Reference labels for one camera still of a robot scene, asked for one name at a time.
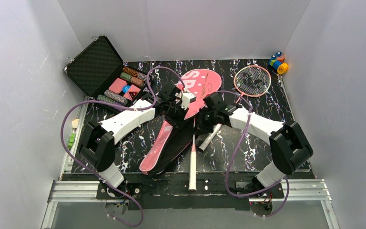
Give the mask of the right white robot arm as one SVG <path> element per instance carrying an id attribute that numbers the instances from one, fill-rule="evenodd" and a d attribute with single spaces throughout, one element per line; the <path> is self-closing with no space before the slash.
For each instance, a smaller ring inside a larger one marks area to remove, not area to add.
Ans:
<path id="1" fill-rule="evenodd" d="M 265 141 L 271 149 L 272 161 L 253 180 L 253 191 L 266 190 L 287 175 L 292 175 L 314 153 L 297 122 L 278 122 L 264 118 L 240 104 L 228 104 L 221 92 L 204 98 L 206 107 L 196 118 L 199 131 L 212 131 L 222 124 L 241 129 Z"/>

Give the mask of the pink racket bag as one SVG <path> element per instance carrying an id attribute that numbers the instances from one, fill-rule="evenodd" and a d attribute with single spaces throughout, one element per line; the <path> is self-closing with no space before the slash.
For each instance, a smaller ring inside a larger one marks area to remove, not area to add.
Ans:
<path id="1" fill-rule="evenodd" d="M 195 116 L 205 106 L 204 98 L 218 91 L 222 85 L 221 76 L 212 70 L 194 69 L 185 73 L 177 87 L 184 87 L 196 96 L 196 101 L 190 103 L 183 120 L 173 125 L 173 119 L 165 118 L 160 132 L 144 159 L 139 170 L 149 176 L 161 174 L 184 149 L 192 142 L 195 134 Z"/>

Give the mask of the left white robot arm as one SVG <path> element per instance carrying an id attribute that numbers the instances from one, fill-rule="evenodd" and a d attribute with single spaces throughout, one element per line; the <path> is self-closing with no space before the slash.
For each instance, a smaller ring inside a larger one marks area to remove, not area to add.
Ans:
<path id="1" fill-rule="evenodd" d="M 109 186 L 118 187 L 124 177 L 114 163 L 115 145 L 141 124 L 162 115 L 166 124 L 161 128 L 161 136 L 167 139 L 173 129 L 182 127 L 189 104 L 196 96 L 171 85 L 156 95 L 155 106 L 149 95 L 138 100 L 130 110 L 99 123 L 90 122 L 84 129 L 77 152 L 89 162 Z"/>

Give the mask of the pink badminton racket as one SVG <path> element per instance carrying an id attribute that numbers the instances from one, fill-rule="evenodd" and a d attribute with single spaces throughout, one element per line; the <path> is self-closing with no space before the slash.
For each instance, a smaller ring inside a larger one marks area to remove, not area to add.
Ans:
<path id="1" fill-rule="evenodd" d="M 244 100 L 244 96 L 247 97 L 260 97 L 264 95 L 271 85 L 271 75 L 263 67 L 257 65 L 250 65 L 242 68 L 234 77 L 234 86 L 238 91 L 237 99 L 234 103 L 239 104 L 241 100 Z M 209 146 L 212 139 L 220 130 L 222 124 L 217 124 L 208 136 L 204 139 L 198 150 L 204 152 Z"/>
<path id="2" fill-rule="evenodd" d="M 189 191 L 196 191 L 196 146 L 195 146 L 195 133 L 192 137 L 192 148 L 190 154 L 190 171 L 189 171 Z"/>

